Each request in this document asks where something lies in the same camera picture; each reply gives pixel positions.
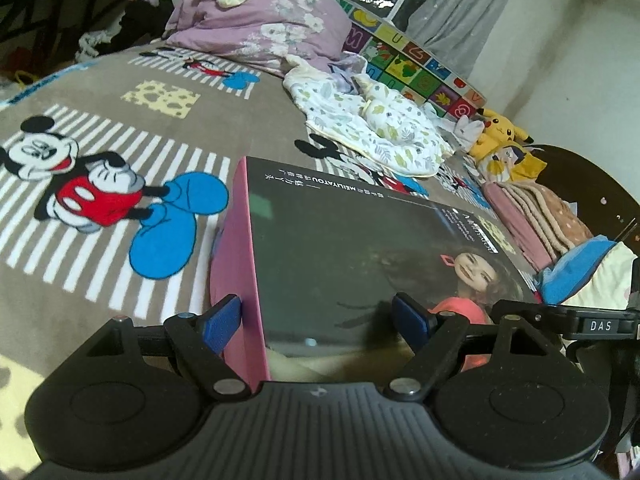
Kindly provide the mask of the pink striped folded blanket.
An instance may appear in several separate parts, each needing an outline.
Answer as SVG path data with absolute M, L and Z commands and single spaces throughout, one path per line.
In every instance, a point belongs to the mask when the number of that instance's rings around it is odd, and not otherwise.
M 535 181 L 487 182 L 483 194 L 524 258 L 541 271 L 593 238 L 564 200 Z

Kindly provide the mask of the yellow Pikachu plush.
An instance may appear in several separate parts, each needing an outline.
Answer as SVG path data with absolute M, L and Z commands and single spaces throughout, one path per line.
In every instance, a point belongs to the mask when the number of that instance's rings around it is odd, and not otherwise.
M 477 114 L 483 118 L 484 130 L 477 138 L 469 155 L 476 162 L 480 162 L 486 156 L 509 142 L 518 144 L 532 144 L 533 138 L 522 128 L 514 126 L 506 116 L 500 115 L 489 108 L 479 108 Z

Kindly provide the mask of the white leaf print blanket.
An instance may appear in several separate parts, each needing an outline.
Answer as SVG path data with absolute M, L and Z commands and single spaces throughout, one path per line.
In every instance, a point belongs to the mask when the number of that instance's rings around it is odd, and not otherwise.
M 430 178 L 454 154 L 432 116 L 399 91 L 365 73 L 352 76 L 354 93 L 334 77 L 289 55 L 283 85 L 322 138 L 405 177 Z

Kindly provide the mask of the colourful alphabet play mat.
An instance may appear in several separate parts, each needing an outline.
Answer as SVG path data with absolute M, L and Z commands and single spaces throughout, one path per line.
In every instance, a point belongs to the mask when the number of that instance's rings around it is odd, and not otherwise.
M 404 32 L 349 0 L 336 0 L 352 22 L 343 49 L 367 60 L 370 78 L 416 104 L 430 103 L 440 117 L 473 116 L 485 97 Z

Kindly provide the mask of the grey curtain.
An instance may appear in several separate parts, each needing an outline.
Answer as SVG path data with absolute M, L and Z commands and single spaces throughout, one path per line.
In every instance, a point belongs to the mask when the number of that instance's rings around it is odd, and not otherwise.
M 508 0 L 425 0 L 410 15 L 408 35 L 466 77 Z

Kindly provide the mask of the purple floral duvet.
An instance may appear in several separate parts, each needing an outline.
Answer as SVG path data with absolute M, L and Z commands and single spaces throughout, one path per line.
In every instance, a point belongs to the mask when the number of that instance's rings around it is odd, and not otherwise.
M 326 72 L 342 57 L 352 22 L 335 0 L 181 0 L 166 44 L 228 58 L 283 77 L 295 55 Z

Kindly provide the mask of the cluttered desk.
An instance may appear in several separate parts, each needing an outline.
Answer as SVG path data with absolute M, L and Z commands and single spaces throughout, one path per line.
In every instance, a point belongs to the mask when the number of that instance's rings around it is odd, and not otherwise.
M 85 32 L 104 26 L 128 0 L 1 0 L 1 75 L 41 76 L 70 61 Z

